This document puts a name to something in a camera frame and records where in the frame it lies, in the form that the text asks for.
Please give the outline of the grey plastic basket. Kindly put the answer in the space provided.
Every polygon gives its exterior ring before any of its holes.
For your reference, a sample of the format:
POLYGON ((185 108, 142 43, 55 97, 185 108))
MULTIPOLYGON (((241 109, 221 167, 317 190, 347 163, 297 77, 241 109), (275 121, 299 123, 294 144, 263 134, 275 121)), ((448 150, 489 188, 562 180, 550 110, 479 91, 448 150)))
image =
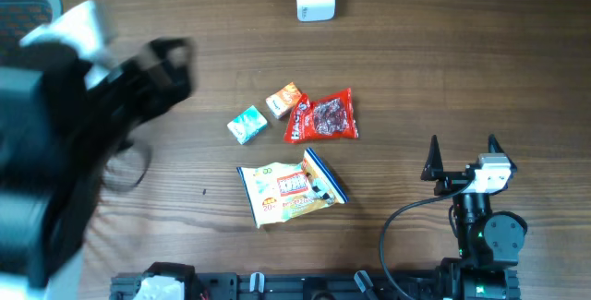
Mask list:
POLYGON ((1 62, 19 48, 24 36, 62 14, 62 0, 1 0, 1 62))

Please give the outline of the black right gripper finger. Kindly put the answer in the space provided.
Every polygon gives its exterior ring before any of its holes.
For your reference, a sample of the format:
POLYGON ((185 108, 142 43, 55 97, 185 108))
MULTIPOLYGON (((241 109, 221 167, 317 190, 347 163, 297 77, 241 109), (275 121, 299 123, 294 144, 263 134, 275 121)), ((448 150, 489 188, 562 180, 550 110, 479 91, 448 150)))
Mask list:
POLYGON ((496 139, 494 134, 490 134, 488 136, 488 152, 489 153, 499 153, 499 154, 503 154, 507 160, 509 161, 510 164, 510 169, 512 171, 516 171, 517 170, 517 166, 516 164, 513 162, 513 160, 509 157, 509 155, 504 151, 504 149, 501 147, 501 144, 499 143, 499 141, 496 139))
POLYGON ((438 181, 444 177, 440 146, 436 135, 431 137, 428 157, 420 175, 422 181, 438 181))

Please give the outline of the teal small box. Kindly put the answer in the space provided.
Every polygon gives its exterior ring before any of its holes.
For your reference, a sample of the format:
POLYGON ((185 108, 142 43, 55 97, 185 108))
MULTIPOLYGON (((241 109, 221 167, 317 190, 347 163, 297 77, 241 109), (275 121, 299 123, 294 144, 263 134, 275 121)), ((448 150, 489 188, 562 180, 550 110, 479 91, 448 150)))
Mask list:
POLYGON ((230 121, 227 127, 237 142, 244 145, 266 128, 267 125, 267 119, 254 105, 251 105, 242 114, 230 121))

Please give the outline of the yellow snack bag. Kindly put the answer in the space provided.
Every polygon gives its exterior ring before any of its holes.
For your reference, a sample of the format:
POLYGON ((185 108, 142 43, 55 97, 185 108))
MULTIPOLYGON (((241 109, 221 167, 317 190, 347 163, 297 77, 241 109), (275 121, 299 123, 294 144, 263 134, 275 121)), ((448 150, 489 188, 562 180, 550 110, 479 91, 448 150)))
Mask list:
POLYGON ((281 223, 349 201, 329 167, 312 148, 297 164, 239 167, 255 225, 281 223))

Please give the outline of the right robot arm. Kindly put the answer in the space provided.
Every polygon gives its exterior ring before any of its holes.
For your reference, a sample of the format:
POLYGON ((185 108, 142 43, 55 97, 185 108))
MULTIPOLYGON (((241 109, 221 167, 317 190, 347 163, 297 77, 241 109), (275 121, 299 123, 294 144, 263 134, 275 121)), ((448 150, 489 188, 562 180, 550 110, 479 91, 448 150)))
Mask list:
POLYGON ((488 151, 463 171, 446 171, 436 137, 431 138, 423 181, 436 183, 434 195, 452 199, 452 223, 459 257, 436 268, 434 295, 452 300, 519 300, 516 271, 527 223, 509 211, 493 211, 490 198, 508 188, 517 166, 494 136, 488 151))

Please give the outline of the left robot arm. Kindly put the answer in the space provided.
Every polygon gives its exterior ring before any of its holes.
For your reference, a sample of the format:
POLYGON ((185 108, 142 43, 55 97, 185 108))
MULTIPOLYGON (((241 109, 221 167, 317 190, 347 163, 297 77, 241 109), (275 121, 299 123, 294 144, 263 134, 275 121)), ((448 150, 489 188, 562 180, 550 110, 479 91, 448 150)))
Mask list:
POLYGON ((80 253, 109 160, 192 91, 186 38, 159 38, 95 86, 94 62, 41 42, 1 65, 1 288, 31 299, 80 253))

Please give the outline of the orange small box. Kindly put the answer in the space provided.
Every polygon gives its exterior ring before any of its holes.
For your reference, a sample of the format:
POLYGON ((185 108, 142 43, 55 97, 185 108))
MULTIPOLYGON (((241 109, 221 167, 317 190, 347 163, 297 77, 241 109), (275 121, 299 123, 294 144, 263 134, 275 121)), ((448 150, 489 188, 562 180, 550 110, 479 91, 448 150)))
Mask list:
POLYGON ((269 96, 266 99, 266 104, 272 115, 277 119, 281 119, 283 116, 291 112, 301 96, 301 91, 293 82, 290 82, 282 89, 269 96))

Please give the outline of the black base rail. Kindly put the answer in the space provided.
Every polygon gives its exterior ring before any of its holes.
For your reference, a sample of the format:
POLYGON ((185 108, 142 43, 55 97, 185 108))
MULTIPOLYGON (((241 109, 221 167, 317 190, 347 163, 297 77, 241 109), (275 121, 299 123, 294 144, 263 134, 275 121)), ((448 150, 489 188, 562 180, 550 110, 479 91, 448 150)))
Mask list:
MULTIPOLYGON (((250 277, 234 272, 199 273, 194 277, 199 292, 195 299, 248 300, 248 299, 400 299, 398 291, 386 277, 369 276, 373 286, 362 291, 354 275, 272 275, 264 276, 263 290, 250 289, 250 277)), ((415 299, 509 299, 520 300, 522 292, 517 273, 509 270, 502 277, 486 282, 482 277, 467 277, 456 288, 456 293, 438 285, 431 271, 419 270, 412 274, 396 275, 399 286, 415 299)))

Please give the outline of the red candy bag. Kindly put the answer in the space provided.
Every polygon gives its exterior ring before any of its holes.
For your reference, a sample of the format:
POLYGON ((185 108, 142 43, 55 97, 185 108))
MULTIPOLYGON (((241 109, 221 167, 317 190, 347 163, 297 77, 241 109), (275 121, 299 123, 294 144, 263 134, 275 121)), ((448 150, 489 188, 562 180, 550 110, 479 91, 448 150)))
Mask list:
POLYGON ((358 136, 352 91, 345 89, 317 101, 303 94, 292 108, 283 140, 298 144, 358 136))

